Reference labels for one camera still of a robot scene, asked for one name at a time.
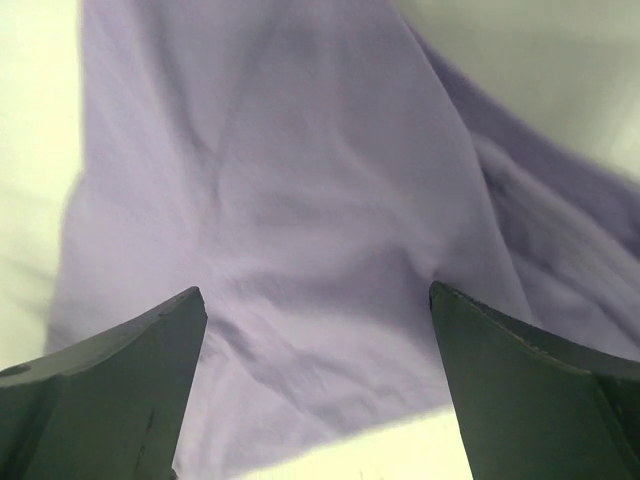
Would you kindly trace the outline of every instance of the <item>dark gray plastic part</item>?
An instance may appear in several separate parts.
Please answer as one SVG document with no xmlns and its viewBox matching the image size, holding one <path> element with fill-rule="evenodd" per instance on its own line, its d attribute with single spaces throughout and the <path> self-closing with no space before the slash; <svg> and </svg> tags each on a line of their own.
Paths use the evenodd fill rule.
<svg viewBox="0 0 640 480">
<path fill-rule="evenodd" d="M 640 364 L 431 287 L 475 480 L 640 479 Z"/>
<path fill-rule="evenodd" d="M 197 288 L 0 372 L 3 480 L 169 480 L 207 315 Z"/>
</svg>

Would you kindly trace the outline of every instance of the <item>purple cloth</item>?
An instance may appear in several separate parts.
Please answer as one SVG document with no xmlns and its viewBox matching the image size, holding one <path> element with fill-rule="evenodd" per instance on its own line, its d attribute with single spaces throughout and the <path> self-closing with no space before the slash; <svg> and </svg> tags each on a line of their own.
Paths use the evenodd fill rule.
<svg viewBox="0 0 640 480">
<path fill-rule="evenodd" d="M 86 0 L 82 55 L 48 347 L 199 286 L 181 479 L 449 403 L 434 279 L 640 360 L 636 187 L 496 106 L 385 0 Z"/>
</svg>

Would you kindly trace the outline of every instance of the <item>lavender fabric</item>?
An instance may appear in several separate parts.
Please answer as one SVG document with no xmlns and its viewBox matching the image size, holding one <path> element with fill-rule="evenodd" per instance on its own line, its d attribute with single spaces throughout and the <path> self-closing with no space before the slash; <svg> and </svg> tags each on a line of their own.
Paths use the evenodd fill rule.
<svg viewBox="0 0 640 480">
<path fill-rule="evenodd" d="M 85 166 L 48 348 L 199 286 L 181 479 L 449 403 L 434 279 L 640 360 L 638 189 L 514 119 L 385 0 L 82 18 Z"/>
</svg>

